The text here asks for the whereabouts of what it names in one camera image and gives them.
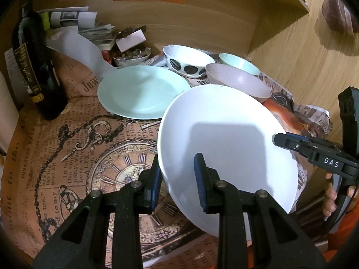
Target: blue object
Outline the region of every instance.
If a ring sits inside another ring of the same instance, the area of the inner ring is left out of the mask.
[[[188,89],[187,81],[172,71],[135,65],[105,75],[97,96],[110,113],[133,119],[157,119]]]

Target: clock face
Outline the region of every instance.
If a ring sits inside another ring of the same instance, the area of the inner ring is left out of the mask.
[[[131,139],[105,151],[92,167],[87,181],[87,194],[99,189],[103,193],[120,190],[137,180],[140,173],[151,167],[157,143],[153,140]],[[143,260],[149,260],[175,249],[178,237],[189,229],[190,222],[178,210],[161,185],[157,208],[152,215],[139,215],[140,240]],[[112,239],[114,214],[111,214],[108,236]]]

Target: wine bottle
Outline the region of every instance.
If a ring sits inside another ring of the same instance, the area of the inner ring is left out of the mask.
[[[42,19],[32,9],[32,0],[22,0],[20,19],[13,31],[12,45],[32,101],[45,119],[57,118],[68,100],[46,46]]]

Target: pink eraser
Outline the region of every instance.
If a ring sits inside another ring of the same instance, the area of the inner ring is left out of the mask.
[[[123,53],[126,50],[144,42],[146,37],[143,35],[142,30],[137,30],[136,32],[130,34],[125,38],[120,38],[116,40],[116,44],[120,49],[120,52]]]

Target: white cylinder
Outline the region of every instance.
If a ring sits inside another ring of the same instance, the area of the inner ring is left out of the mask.
[[[19,120],[14,101],[0,72],[0,147],[7,153],[15,127]]]

